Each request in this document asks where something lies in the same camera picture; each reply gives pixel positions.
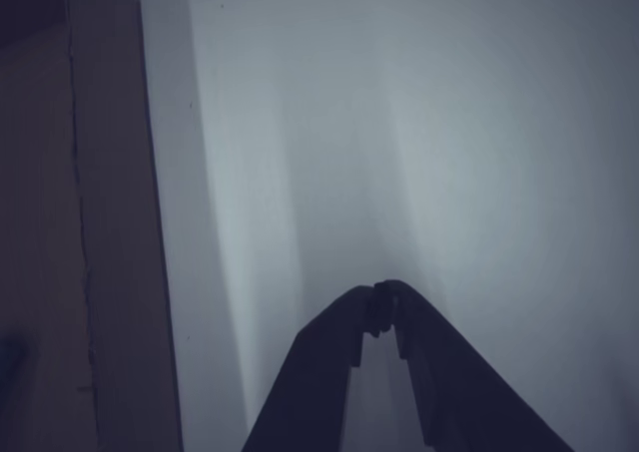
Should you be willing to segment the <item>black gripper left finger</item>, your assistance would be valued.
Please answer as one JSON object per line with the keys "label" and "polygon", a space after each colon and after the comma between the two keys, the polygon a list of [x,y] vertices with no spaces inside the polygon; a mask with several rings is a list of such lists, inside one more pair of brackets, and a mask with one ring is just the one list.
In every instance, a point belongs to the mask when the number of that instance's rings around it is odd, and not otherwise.
{"label": "black gripper left finger", "polygon": [[338,451],[350,369],[359,364],[373,288],[357,286],[297,334],[243,447]]}

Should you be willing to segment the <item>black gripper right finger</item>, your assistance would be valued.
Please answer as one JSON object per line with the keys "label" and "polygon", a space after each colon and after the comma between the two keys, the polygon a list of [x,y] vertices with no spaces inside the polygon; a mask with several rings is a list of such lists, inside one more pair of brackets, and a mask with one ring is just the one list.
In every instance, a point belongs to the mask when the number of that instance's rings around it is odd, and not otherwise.
{"label": "black gripper right finger", "polygon": [[422,294],[400,280],[378,282],[368,304],[375,333],[393,330],[407,363],[426,446],[436,451],[569,451]]}

